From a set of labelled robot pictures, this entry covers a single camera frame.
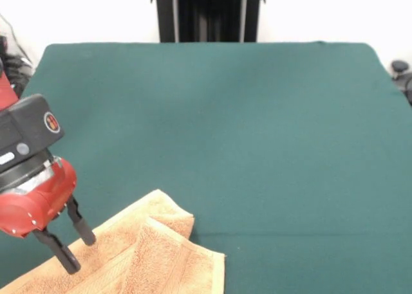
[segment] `gray button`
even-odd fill
[[[30,152],[27,144],[25,143],[17,144],[16,148],[17,148],[17,152],[22,155],[28,154]]]

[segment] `red circular logo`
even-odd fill
[[[47,112],[44,114],[44,124],[46,125],[47,129],[49,129],[52,133],[59,133],[60,132],[60,125],[57,122],[57,119],[54,117],[53,114]]]

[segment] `green table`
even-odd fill
[[[53,45],[32,93],[91,226],[160,188],[227,254],[226,294],[412,293],[411,109],[367,45]],[[2,286],[51,256],[0,247]]]

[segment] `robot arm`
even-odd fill
[[[74,168],[48,150],[64,131],[41,95],[19,100],[4,72],[0,72],[0,134],[0,230],[20,238],[33,232],[68,273],[78,272],[76,257],[47,229],[67,208],[84,243],[91,246],[96,241],[73,197]]]

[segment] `orange towel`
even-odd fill
[[[82,269],[68,275],[55,258],[19,277],[0,294],[223,294],[224,260],[191,243],[192,214],[160,190],[94,229],[97,242],[70,245]]]

